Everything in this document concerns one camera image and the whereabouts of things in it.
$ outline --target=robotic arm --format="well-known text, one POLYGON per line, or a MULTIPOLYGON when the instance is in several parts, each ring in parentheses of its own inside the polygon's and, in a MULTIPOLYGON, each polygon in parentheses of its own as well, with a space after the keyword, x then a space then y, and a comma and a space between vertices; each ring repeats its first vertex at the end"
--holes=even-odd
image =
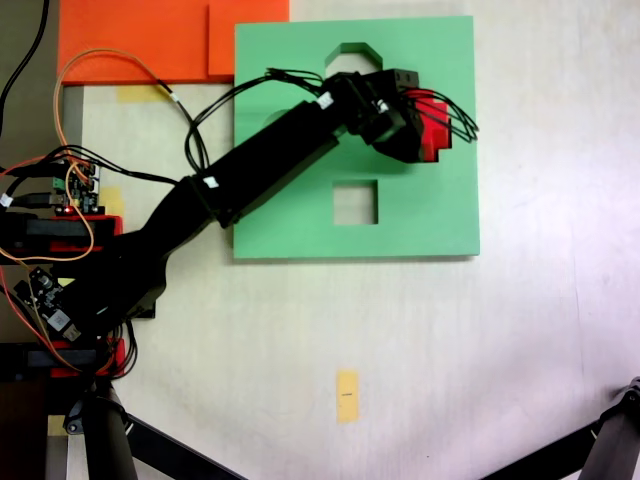
POLYGON ((84 276, 49 298, 56 329, 70 341, 95 339, 150 308, 166 287, 174 251, 214 221, 223 228, 238 222, 346 132, 399 161, 423 161, 423 117, 400 94, 412 88, 418 88, 418 74, 403 70, 327 79, 316 101, 303 101, 204 174, 183 178, 142 229, 115 237, 94 254, 84 276))

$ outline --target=white table surface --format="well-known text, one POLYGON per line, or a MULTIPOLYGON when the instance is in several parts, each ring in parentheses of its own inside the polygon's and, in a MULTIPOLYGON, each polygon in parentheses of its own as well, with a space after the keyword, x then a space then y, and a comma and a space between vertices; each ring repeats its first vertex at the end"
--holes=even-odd
MULTIPOLYGON (((140 360, 116 383, 127 409, 252 480, 476 479, 599 416, 640 374, 640 2, 291 12, 475 17, 482 253, 234 263, 211 226, 172 256, 158 318, 136 325, 140 360), (351 424, 336 421, 343 368, 360 375, 351 424)), ((177 92, 195 112, 226 88, 177 92)), ((231 112, 204 128, 213 157, 231 148, 231 112)), ((184 133, 168 104, 85 89, 83 142, 123 166, 189 174, 184 133)), ((104 181, 122 187, 128 229, 167 191, 104 181)), ((86 475, 81 441, 71 480, 86 475)))

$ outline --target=orange board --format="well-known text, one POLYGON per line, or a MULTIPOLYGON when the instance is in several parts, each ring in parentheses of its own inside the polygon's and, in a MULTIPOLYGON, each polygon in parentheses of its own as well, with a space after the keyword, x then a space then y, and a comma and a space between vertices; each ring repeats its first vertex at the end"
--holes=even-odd
MULTIPOLYGON (((137 55, 168 83, 229 81, 235 24, 286 21, 288 17, 288 0, 60 0, 58 71, 74 55, 106 47, 137 55), (210 4, 212 11, 219 11, 212 15, 211 25, 210 4), (214 31, 227 32, 226 37, 213 35, 214 31), (216 51, 210 51, 210 44, 216 51), (224 62, 218 60, 218 54, 224 62), (211 61, 216 68, 210 67, 211 61), (224 76, 216 73, 210 78, 210 71, 224 76)), ((80 60, 64 83, 153 82, 130 61, 96 55, 80 60)))
POLYGON ((288 0, 210 0, 209 77, 211 81, 233 82, 235 26, 238 23, 288 21, 288 0))

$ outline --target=yellow tape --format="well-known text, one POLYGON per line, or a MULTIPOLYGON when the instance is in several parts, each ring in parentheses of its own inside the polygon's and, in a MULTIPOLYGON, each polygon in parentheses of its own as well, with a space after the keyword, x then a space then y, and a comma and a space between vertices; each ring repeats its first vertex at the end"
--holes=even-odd
POLYGON ((340 370, 336 378, 338 423, 355 422, 359 416, 358 372, 340 370))
POLYGON ((107 215, 124 216, 124 200, 118 187, 100 187, 100 206, 107 215))
POLYGON ((158 85, 121 85, 116 87, 118 103, 153 103, 172 101, 164 88, 158 85))
POLYGON ((49 415, 47 418, 47 435, 49 437, 66 437, 67 431, 62 424, 64 423, 64 415, 49 415))

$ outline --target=circuit board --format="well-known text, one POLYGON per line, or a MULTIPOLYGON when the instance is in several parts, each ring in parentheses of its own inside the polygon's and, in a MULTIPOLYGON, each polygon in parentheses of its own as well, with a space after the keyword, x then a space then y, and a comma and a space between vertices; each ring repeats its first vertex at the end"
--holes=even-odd
POLYGON ((100 169, 95 165, 79 167, 86 176, 81 179, 74 172, 69 176, 69 192, 73 198, 73 203, 67 196, 65 179, 54 177, 53 190, 57 199, 54 205, 54 212, 59 217, 70 217, 77 215, 73 206, 78 207, 83 215, 104 215, 105 209, 99 204, 100 169))
POLYGON ((31 288, 25 281, 16 285, 14 290, 18 298, 31 309, 37 309, 40 318, 46 321, 53 331, 71 342, 76 340, 80 336, 80 332, 59 305, 63 287, 55 278, 39 267, 29 274, 29 281, 31 288))

